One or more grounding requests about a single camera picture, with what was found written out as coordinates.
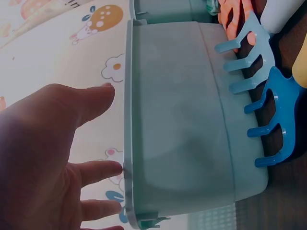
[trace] cartoon print tablecloth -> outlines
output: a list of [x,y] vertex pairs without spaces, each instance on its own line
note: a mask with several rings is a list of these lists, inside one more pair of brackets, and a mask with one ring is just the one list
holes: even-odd
[[[112,82],[116,95],[111,108],[76,131],[69,161],[108,159],[122,164],[124,52],[129,18],[128,0],[94,0],[37,26],[0,49],[0,110],[50,83],[87,88]],[[123,182],[120,175],[89,185],[82,190],[81,199],[113,199],[124,207]],[[207,216],[210,212],[172,217],[161,223],[161,230],[217,228],[215,219]],[[213,225],[205,225],[204,221],[213,221]],[[84,222],[82,227],[113,225],[131,229],[124,209],[119,215]],[[234,225],[225,226],[227,230],[235,229]]]
[[16,37],[92,0],[1,0],[0,47]]

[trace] hand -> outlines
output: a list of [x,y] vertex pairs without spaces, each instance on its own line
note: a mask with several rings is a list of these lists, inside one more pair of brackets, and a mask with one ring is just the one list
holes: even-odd
[[68,163],[75,130],[103,114],[114,95],[109,83],[53,84],[0,112],[1,230],[79,230],[82,221],[120,212],[117,201],[80,201],[82,187],[121,174],[119,163]]

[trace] dark wooden surface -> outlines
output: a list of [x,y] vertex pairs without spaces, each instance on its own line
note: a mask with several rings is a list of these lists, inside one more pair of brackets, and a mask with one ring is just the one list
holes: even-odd
[[[255,13],[260,18],[266,0],[252,0]],[[283,30],[270,41],[276,66],[290,77],[291,68],[307,32],[307,1],[289,20]],[[238,56],[246,57],[251,46],[244,41]],[[246,78],[262,65],[259,58],[251,68],[244,69]],[[252,101],[261,96],[263,85],[250,91]],[[268,124],[275,112],[271,97],[264,109],[256,112],[259,126]],[[282,146],[280,128],[262,137],[265,156],[274,155]],[[297,146],[291,161],[268,168],[267,189],[254,197],[239,201],[237,230],[307,230],[307,96],[298,109]]]

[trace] light green plastic bin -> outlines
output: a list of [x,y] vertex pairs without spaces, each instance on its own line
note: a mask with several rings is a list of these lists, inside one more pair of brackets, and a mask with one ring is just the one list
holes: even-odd
[[210,23],[205,0],[131,0],[137,20],[148,24],[197,21]]
[[229,85],[233,51],[221,25],[128,23],[125,76],[124,178],[126,211],[136,229],[158,227],[171,215],[231,205],[262,192],[266,168],[248,92]]

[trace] light blue plastic rake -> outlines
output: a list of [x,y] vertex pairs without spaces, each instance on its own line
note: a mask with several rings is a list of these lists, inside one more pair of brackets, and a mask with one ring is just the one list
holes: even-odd
[[256,44],[248,56],[239,60],[226,62],[224,64],[224,69],[226,71],[234,71],[248,68],[259,57],[259,55],[262,56],[263,65],[251,78],[231,84],[229,90],[232,93],[240,93],[255,89],[260,83],[267,80],[271,67],[275,66],[274,55],[269,44],[270,34],[259,23],[254,12],[250,13],[248,20],[244,23],[237,38],[218,44],[215,47],[215,51],[222,53],[231,49],[240,48],[242,40],[250,31],[255,34]]
[[273,93],[276,112],[267,126],[249,129],[248,136],[252,138],[267,135],[280,124],[283,135],[283,147],[274,156],[256,159],[256,167],[281,163],[292,154],[295,147],[296,102],[299,101],[300,97],[306,91],[305,88],[295,81],[293,76],[287,79],[276,67],[272,67],[261,99],[245,106],[244,112],[247,114],[262,108],[265,105],[268,90],[271,90]]

